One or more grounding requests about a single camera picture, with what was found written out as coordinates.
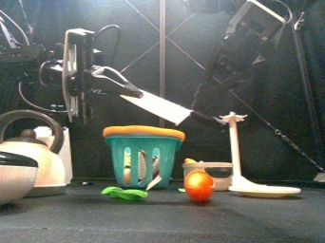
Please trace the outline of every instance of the white container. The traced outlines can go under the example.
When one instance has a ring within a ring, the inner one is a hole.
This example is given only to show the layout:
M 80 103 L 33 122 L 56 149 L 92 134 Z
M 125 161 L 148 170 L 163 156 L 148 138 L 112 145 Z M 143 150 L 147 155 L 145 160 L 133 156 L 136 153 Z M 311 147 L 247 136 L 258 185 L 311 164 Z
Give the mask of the white container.
M 184 178 L 191 171 L 204 171 L 213 181 L 215 191 L 227 191 L 232 182 L 232 163 L 227 162 L 196 162 L 183 163 Z

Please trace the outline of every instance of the black cable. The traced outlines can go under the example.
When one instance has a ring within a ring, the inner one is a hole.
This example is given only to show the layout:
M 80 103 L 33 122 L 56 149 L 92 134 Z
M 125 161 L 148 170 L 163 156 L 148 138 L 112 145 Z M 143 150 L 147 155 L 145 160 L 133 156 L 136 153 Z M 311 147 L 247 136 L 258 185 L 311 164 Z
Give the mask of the black cable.
M 20 9 L 21 9 L 21 13 L 22 13 L 22 17 L 24 17 L 24 24 L 25 24 L 25 32 L 28 34 L 33 33 L 33 28 L 30 27 L 29 23 L 28 23 L 28 18 L 26 18 L 26 14 L 25 14 L 25 8 L 22 5 L 22 0 L 18 0 L 18 5 L 20 5 Z
M 21 36 L 22 36 L 22 39 L 24 39 L 24 42 L 25 42 L 25 46 L 28 46 L 29 45 L 29 40 L 28 40 L 28 37 L 25 35 L 24 30 L 21 29 L 21 27 L 18 26 L 18 24 L 14 22 L 14 20 L 9 17 L 9 15 L 2 10 L 0 10 L 0 15 L 1 14 L 9 20 L 9 22 L 13 24 L 13 26 L 16 27 L 16 29 L 21 33 Z
M 18 91 L 18 95 L 20 95 L 20 97 L 21 97 L 21 99 L 22 99 L 22 101 L 24 101 L 25 104 L 28 104 L 28 105 L 32 106 L 34 109 L 41 110 L 41 111 L 44 111 L 44 112 L 49 112 L 49 113 L 66 113 L 66 110 L 64 110 L 64 111 L 58 111 L 58 110 L 54 110 L 54 109 L 49 110 L 49 109 L 45 109 L 45 108 L 37 106 L 36 104 L 30 103 L 30 102 L 26 100 L 26 98 L 25 98 L 25 96 L 24 96 L 24 94 L 22 94 L 21 85 L 22 85 L 22 82 L 20 81 L 20 82 L 17 83 L 17 91 Z
M 284 7 L 284 9 L 287 10 L 287 16 L 288 16 L 288 18 L 287 18 L 287 24 L 288 24 L 288 22 L 291 20 L 291 10 L 290 10 L 287 4 L 284 4 L 280 0 L 272 0 L 272 1 L 275 1 L 276 3 L 279 3 Z
M 62 86 L 61 85 L 49 85 L 49 84 L 46 84 L 44 81 L 42 81 L 42 74 L 44 74 L 44 70 L 45 70 L 45 67 L 48 67 L 48 66 L 53 66 L 53 65 L 61 65 L 58 62 L 54 62 L 54 61 L 45 61 L 45 62 L 42 62 L 41 63 L 41 65 L 40 65 L 40 67 L 38 67 L 38 70 L 37 70 L 37 80 L 38 80 L 38 83 L 42 85 L 42 86 L 45 86 L 45 87 L 48 87 L 48 86 L 53 86 L 53 87 L 56 87 L 56 88 L 62 88 Z

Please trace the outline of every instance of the metal pole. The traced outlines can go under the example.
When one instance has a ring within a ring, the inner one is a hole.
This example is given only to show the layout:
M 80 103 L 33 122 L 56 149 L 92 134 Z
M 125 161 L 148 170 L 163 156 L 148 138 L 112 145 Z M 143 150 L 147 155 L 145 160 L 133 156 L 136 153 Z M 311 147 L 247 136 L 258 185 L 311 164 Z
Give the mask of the metal pole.
M 160 81 L 159 94 L 164 98 L 164 72 L 165 72 L 165 1 L 160 0 Z M 159 118 L 159 126 L 164 127 L 164 119 Z
M 303 44 L 302 44 L 300 24 L 304 21 L 303 18 L 304 18 L 304 12 L 300 13 L 299 19 L 296 18 L 296 13 L 292 13 L 291 35 L 292 35 L 292 41 L 294 41 L 294 45 L 295 45 L 296 60 L 298 60 L 302 85 L 303 85 L 303 90 L 304 90 L 304 99 L 306 99 L 306 105 L 307 105 L 308 115 L 310 115 L 315 156 L 316 156 L 316 160 L 320 161 L 320 165 L 323 166 L 325 165 L 323 164 L 323 144 L 322 144 L 322 140 L 320 140 L 320 131 L 319 131 L 319 126 L 318 126 L 319 122 L 318 122 L 318 117 L 315 115 L 315 107 L 314 107 L 314 103 L 312 103 L 310 76 L 308 76 L 306 56 L 304 56 Z

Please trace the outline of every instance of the orange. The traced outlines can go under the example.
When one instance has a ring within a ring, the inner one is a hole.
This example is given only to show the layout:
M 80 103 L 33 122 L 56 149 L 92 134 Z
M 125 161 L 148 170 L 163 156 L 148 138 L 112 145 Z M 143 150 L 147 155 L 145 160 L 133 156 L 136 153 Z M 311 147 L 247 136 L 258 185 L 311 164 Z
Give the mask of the orange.
M 124 183 L 128 185 L 131 182 L 131 169 L 124 168 Z
M 184 188 L 191 200 L 205 201 L 212 195 L 212 178 L 204 171 L 191 171 L 185 176 Z

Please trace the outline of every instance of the kettle handle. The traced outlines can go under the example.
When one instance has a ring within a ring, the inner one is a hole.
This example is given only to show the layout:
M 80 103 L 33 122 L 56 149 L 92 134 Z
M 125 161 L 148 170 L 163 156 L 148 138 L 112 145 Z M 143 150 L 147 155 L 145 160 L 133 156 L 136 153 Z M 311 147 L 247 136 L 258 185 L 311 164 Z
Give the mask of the kettle handle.
M 16 120 L 25 119 L 25 118 L 38 119 L 46 122 L 46 124 L 49 125 L 53 131 L 53 136 L 54 136 L 54 140 L 49 147 L 49 151 L 53 152 L 54 154 L 58 154 L 62 148 L 62 140 L 64 140 L 62 128 L 50 117 L 33 110 L 14 110 L 3 113 L 0 116 L 0 142 L 3 141 L 3 134 L 9 124 Z

